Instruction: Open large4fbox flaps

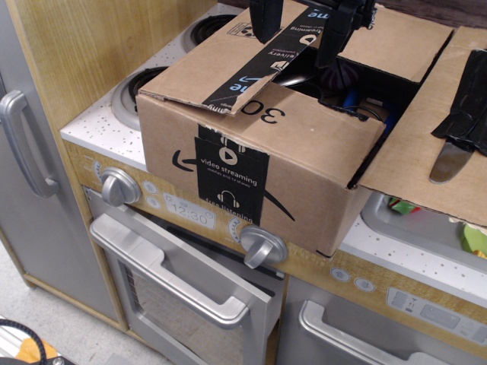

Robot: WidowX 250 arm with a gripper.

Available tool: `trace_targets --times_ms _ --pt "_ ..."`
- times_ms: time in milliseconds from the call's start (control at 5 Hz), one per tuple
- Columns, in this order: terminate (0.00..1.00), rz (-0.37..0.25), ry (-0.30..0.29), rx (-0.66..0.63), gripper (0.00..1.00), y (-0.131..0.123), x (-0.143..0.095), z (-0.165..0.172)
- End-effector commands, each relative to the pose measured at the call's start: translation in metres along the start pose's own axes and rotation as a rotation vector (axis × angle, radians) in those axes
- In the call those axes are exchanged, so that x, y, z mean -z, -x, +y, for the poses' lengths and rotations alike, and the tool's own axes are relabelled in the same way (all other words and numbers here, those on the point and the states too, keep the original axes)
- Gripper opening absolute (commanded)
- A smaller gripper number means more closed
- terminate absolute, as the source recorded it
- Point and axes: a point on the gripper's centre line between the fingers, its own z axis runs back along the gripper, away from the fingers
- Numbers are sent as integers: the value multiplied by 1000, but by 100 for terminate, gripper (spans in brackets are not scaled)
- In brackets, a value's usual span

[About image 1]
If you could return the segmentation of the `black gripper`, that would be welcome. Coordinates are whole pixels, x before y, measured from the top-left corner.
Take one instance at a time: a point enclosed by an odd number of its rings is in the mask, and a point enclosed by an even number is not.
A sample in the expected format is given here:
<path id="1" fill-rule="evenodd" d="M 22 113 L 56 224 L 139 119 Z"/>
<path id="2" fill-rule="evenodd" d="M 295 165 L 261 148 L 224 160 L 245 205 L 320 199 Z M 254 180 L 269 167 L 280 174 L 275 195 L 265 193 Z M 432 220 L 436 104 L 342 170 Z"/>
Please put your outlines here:
<path id="1" fill-rule="evenodd" d="M 261 43 L 269 42 L 280 30 L 283 4 L 283 0 L 250 0 L 253 33 Z M 320 1 L 320 4 L 329 9 L 329 17 L 321 33 L 315 66 L 327 68 L 359 27 L 373 28 L 377 8 L 375 0 Z"/>

